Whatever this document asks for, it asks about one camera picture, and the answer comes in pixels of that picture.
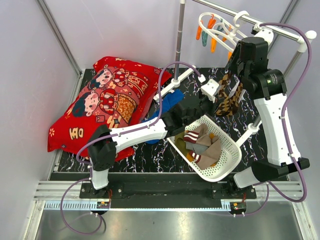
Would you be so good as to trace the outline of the brown yellow diamond sock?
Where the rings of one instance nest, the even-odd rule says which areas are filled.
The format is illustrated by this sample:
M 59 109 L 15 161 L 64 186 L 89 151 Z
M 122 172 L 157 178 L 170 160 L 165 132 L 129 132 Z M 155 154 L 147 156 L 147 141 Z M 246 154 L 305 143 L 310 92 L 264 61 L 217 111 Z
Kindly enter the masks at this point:
M 239 110 L 241 98 L 243 96 L 243 84 L 239 82 L 235 85 L 235 92 L 232 96 L 229 96 L 225 89 L 231 81 L 232 74 L 226 73 L 223 78 L 218 82 L 221 89 L 218 91 L 218 99 L 221 100 L 215 114 L 218 117 L 231 117 L 235 115 Z

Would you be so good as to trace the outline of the maroon striped beige sock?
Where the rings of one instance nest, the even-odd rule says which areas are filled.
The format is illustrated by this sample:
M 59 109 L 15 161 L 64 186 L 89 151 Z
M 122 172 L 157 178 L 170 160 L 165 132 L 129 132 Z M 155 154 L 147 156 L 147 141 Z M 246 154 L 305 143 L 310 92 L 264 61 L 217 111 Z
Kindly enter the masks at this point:
M 189 130 L 184 136 L 183 140 L 192 144 L 199 144 L 209 147 L 212 140 L 209 135 L 209 129 L 206 124 L 202 123 L 193 130 Z
M 222 153 L 221 141 L 218 136 L 212 139 L 211 145 L 203 151 L 201 154 L 190 150 L 189 154 L 192 156 L 193 161 L 199 167 L 200 170 L 205 170 L 206 168 L 215 165 Z

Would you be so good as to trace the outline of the white round clip hanger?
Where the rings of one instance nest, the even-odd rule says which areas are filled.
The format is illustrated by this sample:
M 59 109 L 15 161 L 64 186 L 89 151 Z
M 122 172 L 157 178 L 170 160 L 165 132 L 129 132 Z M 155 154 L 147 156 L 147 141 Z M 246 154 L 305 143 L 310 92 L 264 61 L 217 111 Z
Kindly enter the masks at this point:
M 233 17 L 232 22 L 228 22 L 225 18 L 213 12 L 203 12 L 198 17 L 196 39 L 201 39 L 204 47 L 210 41 L 211 53 L 216 51 L 218 45 L 222 46 L 227 50 L 227 58 L 230 59 L 237 42 L 247 37 L 240 31 L 240 28 L 245 24 L 241 17 L 248 16 L 249 13 L 243 10 Z

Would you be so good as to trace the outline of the green striped sock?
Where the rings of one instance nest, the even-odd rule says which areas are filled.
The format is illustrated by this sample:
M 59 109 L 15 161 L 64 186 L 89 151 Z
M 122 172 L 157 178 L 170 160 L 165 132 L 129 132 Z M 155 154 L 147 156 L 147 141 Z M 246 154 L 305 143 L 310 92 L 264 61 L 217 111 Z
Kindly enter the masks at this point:
M 185 133 L 181 132 L 174 137 L 174 144 L 189 162 L 193 162 L 194 158 L 190 155 L 190 150 L 186 148 L 186 142 L 183 140 Z
M 214 167 L 221 155 L 221 141 L 219 136 L 214 135 L 213 133 L 211 133 L 209 137 L 211 139 L 211 146 L 207 149 L 206 154 L 212 159 L 212 164 L 210 166 Z

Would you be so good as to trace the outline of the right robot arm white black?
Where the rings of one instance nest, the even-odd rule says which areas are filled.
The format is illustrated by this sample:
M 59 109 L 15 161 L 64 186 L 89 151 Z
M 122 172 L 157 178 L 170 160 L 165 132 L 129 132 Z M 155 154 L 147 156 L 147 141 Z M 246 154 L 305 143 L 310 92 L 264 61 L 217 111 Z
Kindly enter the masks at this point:
M 282 72 L 268 68 L 268 42 L 261 37 L 246 37 L 238 41 L 226 65 L 237 75 L 258 110 L 267 144 L 267 157 L 255 161 L 251 167 L 234 175 L 227 185 L 228 195 L 239 198 L 250 185 L 275 180 L 310 167 L 308 158 L 301 157 L 294 146 L 291 126 L 283 130 L 288 114 L 282 111 L 287 100 L 287 87 Z

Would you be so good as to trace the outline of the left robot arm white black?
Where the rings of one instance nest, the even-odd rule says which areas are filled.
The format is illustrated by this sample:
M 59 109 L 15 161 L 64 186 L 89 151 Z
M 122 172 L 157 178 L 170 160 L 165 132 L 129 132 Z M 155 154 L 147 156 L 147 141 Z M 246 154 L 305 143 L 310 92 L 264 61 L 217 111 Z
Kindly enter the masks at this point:
M 123 127 L 98 127 L 89 139 L 87 147 L 92 164 L 90 192 L 97 198 L 108 193 L 108 173 L 121 151 L 143 142 L 173 137 L 205 114 L 214 115 L 218 107 L 217 97 L 200 94 L 195 99 L 183 99 L 160 118 Z

